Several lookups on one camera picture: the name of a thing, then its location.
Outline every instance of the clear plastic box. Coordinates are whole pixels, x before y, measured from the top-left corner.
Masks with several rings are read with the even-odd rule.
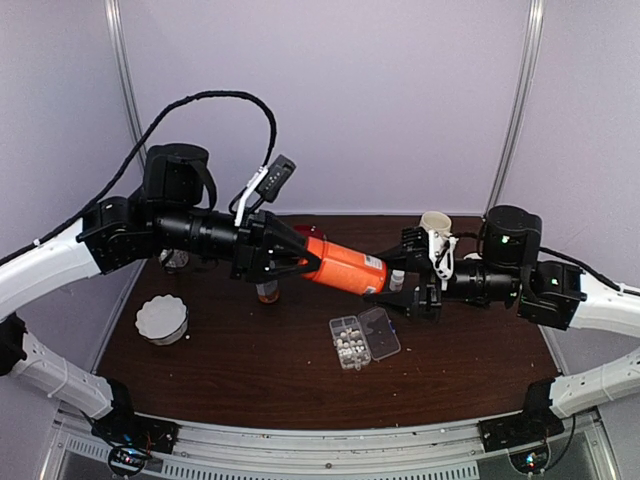
[[[329,328],[340,365],[345,370],[360,370],[372,359],[379,362],[401,349],[389,316],[380,307],[358,317],[334,318],[329,322]]]
[[[329,322],[329,328],[343,369],[360,370],[369,365],[371,353],[355,316],[334,318]]]
[[[358,323],[376,362],[401,350],[396,332],[384,308],[374,307],[358,315]]]

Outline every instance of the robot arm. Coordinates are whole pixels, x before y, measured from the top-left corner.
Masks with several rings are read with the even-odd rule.
[[[101,422],[114,441],[130,434],[135,417],[126,388],[47,350],[14,312],[63,285],[108,274],[165,248],[228,261],[234,279],[264,283],[302,275],[415,318],[437,317],[443,301],[479,306],[501,301],[507,308],[517,303],[519,316],[537,324],[640,337],[640,290],[615,290],[574,265],[537,262],[542,224],[524,210],[500,206],[489,212],[479,259],[454,261],[455,238],[420,227],[405,229],[398,247],[370,256],[306,238],[270,212],[257,211],[263,201],[275,200],[295,169],[282,156],[262,168],[237,197],[240,212],[213,211],[215,184],[203,173],[207,159],[199,147],[153,147],[143,186],[131,197],[103,200],[58,236],[0,266],[0,318],[5,318],[0,323],[0,375],[24,378],[78,407]],[[205,186],[210,205],[198,208]],[[246,207],[252,193],[260,199]],[[416,273],[418,288],[385,290],[388,269]],[[599,369],[532,385],[513,423],[481,424],[485,447],[505,448],[514,437],[531,441],[557,433],[563,428],[559,417],[639,391],[639,364],[640,349]],[[509,430],[513,425],[528,429],[524,440]]]

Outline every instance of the black clamp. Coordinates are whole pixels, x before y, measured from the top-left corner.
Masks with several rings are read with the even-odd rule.
[[[555,379],[529,385],[522,412],[478,423],[485,452],[544,441],[564,432],[564,424],[550,410],[549,393]]]

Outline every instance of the white bowl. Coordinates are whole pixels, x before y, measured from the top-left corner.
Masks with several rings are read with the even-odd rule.
[[[187,331],[188,311],[180,298],[157,296],[145,302],[136,314],[136,328],[154,345],[171,345]]]

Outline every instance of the orange bottle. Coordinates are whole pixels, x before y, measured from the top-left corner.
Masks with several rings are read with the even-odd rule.
[[[307,239],[307,250],[322,264],[315,272],[303,274],[304,278],[356,295],[379,293],[384,288],[387,266],[379,258],[315,237]]]

